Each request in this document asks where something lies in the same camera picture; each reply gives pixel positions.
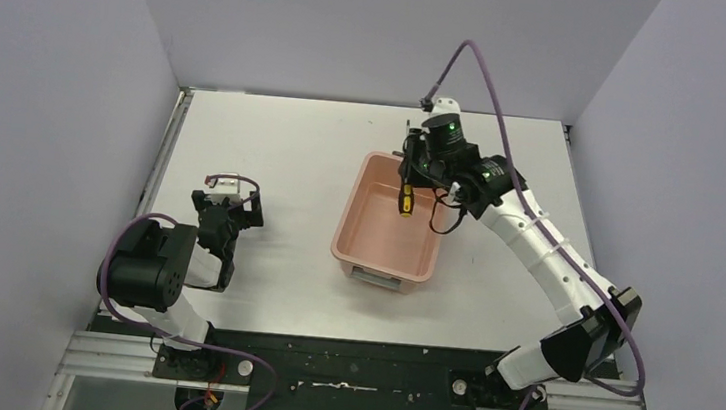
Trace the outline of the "yellow black handled screwdriver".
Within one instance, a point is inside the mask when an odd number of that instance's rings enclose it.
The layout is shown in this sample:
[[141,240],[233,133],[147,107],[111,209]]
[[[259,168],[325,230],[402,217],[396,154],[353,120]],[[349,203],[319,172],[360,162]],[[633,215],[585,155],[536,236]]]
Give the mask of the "yellow black handled screwdriver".
[[414,212],[414,188],[413,186],[404,181],[399,192],[398,209],[401,217],[410,217]]

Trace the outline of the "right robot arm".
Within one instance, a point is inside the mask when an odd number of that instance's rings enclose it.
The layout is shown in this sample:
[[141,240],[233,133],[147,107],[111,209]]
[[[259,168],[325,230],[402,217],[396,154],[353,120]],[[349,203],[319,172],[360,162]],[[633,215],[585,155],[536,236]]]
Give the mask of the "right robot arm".
[[511,160],[480,155],[460,121],[456,113],[442,113],[406,130],[398,209],[410,215],[412,189],[441,189],[461,218],[471,215],[509,247],[549,299],[560,327],[504,354],[492,365],[490,380],[516,391],[555,378],[580,381],[626,344],[640,296],[632,288],[616,289],[588,265],[549,221]]

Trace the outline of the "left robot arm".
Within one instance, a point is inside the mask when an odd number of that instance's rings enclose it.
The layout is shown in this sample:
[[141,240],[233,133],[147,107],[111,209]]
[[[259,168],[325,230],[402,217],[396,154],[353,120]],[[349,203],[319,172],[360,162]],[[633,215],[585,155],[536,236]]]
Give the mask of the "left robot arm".
[[197,223],[162,226],[159,213],[142,217],[123,231],[109,252],[108,299],[131,308],[140,324],[181,352],[179,363],[193,379],[214,375],[220,355],[209,346],[212,324],[202,318],[183,295],[183,288],[221,293],[235,271],[240,232],[264,225],[260,192],[246,197],[233,189],[194,190],[191,200]]

